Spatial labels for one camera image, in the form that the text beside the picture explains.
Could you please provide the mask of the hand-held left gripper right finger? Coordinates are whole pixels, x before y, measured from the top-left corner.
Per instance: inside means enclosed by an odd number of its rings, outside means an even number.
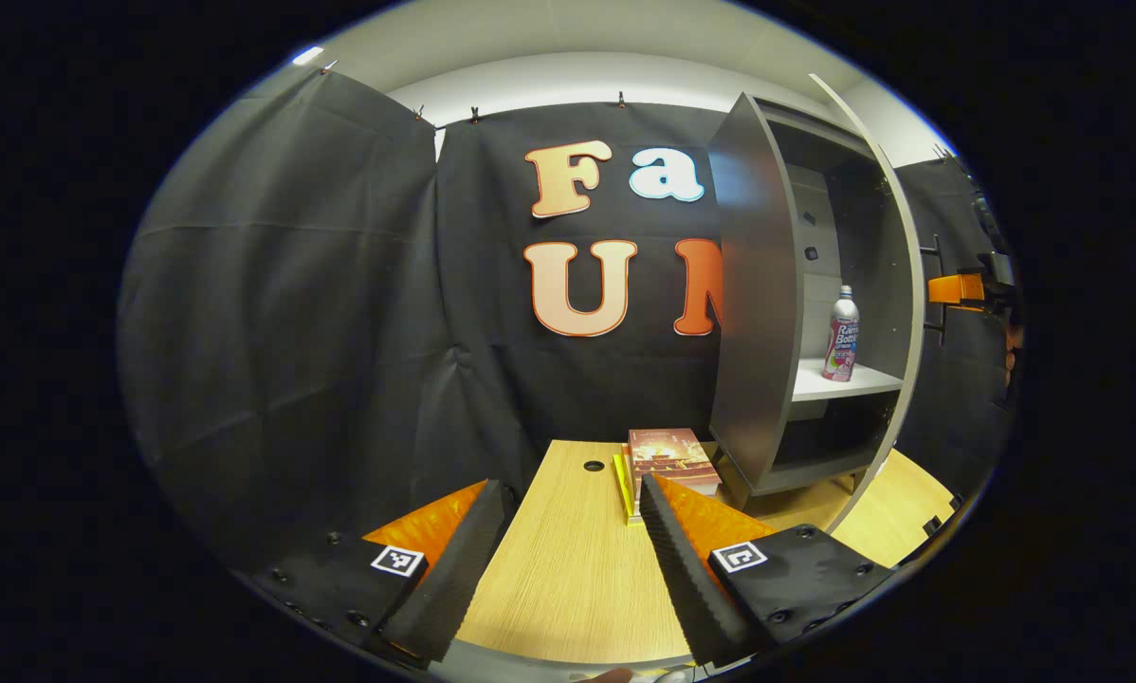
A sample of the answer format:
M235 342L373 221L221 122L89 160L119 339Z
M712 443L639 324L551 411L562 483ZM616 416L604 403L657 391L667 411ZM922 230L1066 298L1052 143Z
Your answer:
M640 488L648 538L698 664L738 664L810 636L896 574L815 525L775 530L662 475L643 475Z

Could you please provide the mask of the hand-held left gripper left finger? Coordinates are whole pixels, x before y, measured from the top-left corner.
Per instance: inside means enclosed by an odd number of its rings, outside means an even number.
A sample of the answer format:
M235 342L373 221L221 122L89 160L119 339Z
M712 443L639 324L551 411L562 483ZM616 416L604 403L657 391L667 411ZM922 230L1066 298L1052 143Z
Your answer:
M438 663L516 506L511 486L482 480L364 535L326 532L266 563L250 583L353 653Z

